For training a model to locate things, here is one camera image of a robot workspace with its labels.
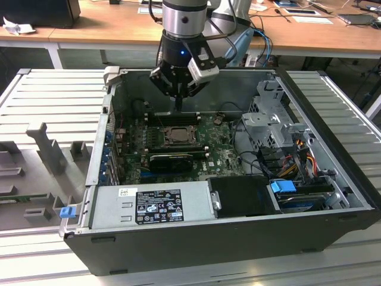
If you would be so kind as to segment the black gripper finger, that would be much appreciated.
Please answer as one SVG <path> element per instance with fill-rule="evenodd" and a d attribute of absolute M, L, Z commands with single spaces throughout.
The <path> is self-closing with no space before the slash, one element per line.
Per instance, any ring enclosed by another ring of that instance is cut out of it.
<path fill-rule="evenodd" d="M 160 67 L 156 67 L 151 70 L 149 79 L 162 94 L 174 99 L 174 110 L 179 111 L 179 87 L 176 75 L 174 76 L 174 79 L 171 77 L 167 79 Z"/>
<path fill-rule="evenodd" d="M 209 83 L 192 84 L 191 86 L 182 85 L 179 92 L 179 111 L 182 110 L 183 100 L 188 97 L 194 97 L 198 92 L 204 89 Z"/>

